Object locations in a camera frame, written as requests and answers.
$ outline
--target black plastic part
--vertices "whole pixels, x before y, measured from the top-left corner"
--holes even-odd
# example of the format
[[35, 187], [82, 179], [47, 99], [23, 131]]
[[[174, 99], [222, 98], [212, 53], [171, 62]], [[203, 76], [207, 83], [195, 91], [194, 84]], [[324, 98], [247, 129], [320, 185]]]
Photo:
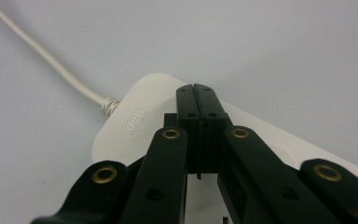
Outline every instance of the black plastic part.
[[[117, 171], [115, 178], [106, 183], [94, 181], [94, 174], [102, 169], [100, 180], [108, 180]], [[62, 208], [52, 217], [40, 217], [33, 224], [103, 224], [117, 223], [126, 197], [127, 178], [125, 165], [115, 161], [101, 161], [93, 164], [72, 186]]]
[[177, 125], [187, 130], [188, 172], [217, 174], [221, 150], [218, 139], [230, 123], [214, 91], [200, 84], [176, 91]]
[[119, 223], [184, 222], [186, 149], [184, 129], [166, 127], [156, 132]]
[[228, 224], [228, 223], [229, 223], [228, 217], [223, 217], [223, 224]]
[[164, 114], [164, 127], [177, 126], [176, 113]]
[[247, 202], [246, 192], [227, 164], [222, 165], [217, 185], [233, 223], [242, 223]]
[[321, 159], [303, 162], [298, 176], [342, 223], [358, 223], [358, 177]]
[[145, 159], [145, 157], [142, 157], [141, 159], [133, 162], [131, 165], [129, 165], [127, 167], [128, 175], [127, 175], [127, 181], [126, 181], [127, 182], [126, 188], [129, 190], [129, 193], [135, 183], [135, 179], [139, 173], [139, 170], [141, 169], [142, 164], [144, 163], [144, 159]]
[[188, 133], [187, 164], [188, 173], [199, 172], [199, 123], [200, 112], [192, 85], [186, 85], [176, 91], [176, 125]]
[[[238, 223], [339, 223], [251, 129], [228, 127], [225, 139], [227, 164], [247, 196]], [[224, 197], [226, 189], [221, 188]]]

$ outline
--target screw hole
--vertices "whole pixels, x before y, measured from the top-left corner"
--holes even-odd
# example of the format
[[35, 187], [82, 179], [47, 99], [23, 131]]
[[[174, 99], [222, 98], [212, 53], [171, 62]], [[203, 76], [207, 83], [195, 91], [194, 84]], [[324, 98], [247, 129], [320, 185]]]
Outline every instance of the screw hole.
[[164, 198], [164, 193], [161, 189], [150, 189], [146, 193], [146, 198], [150, 202], [157, 203]]
[[313, 172], [315, 172], [319, 177], [328, 181], [336, 182], [342, 179], [342, 174], [339, 171], [325, 164], [315, 165], [313, 167]]
[[231, 134], [238, 137], [238, 138], [246, 138], [249, 136], [249, 133], [244, 129], [233, 129]]
[[168, 139], [174, 139], [174, 138], [178, 138], [180, 136], [180, 133], [175, 129], [169, 129], [169, 130], [165, 130], [162, 133], [162, 136]]
[[281, 188], [281, 195], [283, 196], [284, 199], [289, 200], [289, 201], [296, 201], [298, 200], [298, 193], [291, 188]]
[[117, 170], [113, 166], [105, 166], [98, 169], [92, 175], [92, 180], [97, 184], [106, 184], [114, 180], [117, 176]]

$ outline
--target white plastic object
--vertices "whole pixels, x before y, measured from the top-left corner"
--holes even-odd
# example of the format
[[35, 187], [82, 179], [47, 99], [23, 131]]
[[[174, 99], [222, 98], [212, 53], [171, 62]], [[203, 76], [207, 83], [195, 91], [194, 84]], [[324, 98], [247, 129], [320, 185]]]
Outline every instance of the white plastic object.
[[[94, 140], [92, 158], [130, 165], [143, 157], [165, 113], [176, 112], [175, 92], [186, 83], [164, 74], [140, 79], [104, 124]], [[321, 158], [336, 162], [358, 176], [358, 166], [221, 102], [232, 122], [253, 129], [288, 165], [299, 168], [305, 160]], [[216, 175], [190, 175], [187, 182], [186, 223], [222, 223], [228, 211], [216, 184]]]

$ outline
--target white cable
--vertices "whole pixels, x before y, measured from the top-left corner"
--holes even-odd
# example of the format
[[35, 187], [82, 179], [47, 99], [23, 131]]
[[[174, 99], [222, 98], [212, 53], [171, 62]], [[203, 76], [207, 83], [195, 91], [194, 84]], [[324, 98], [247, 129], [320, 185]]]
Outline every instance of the white cable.
[[91, 90], [69, 72], [60, 62], [57, 61], [46, 49], [27, 35], [16, 23], [14, 23], [1, 9], [0, 19], [18, 35], [25, 43], [33, 48], [40, 56], [42, 56], [72, 87], [81, 94], [89, 98], [92, 102], [101, 106], [101, 110], [107, 116], [110, 116], [119, 104], [114, 98], [105, 98]]

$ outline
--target white background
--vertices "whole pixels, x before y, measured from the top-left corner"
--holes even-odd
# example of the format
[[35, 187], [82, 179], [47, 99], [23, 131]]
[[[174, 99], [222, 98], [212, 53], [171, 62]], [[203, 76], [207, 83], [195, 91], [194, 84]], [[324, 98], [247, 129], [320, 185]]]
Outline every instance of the white background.
[[[166, 73], [358, 165], [358, 1], [0, 7], [103, 95]], [[0, 21], [0, 224], [56, 212], [105, 121]]]

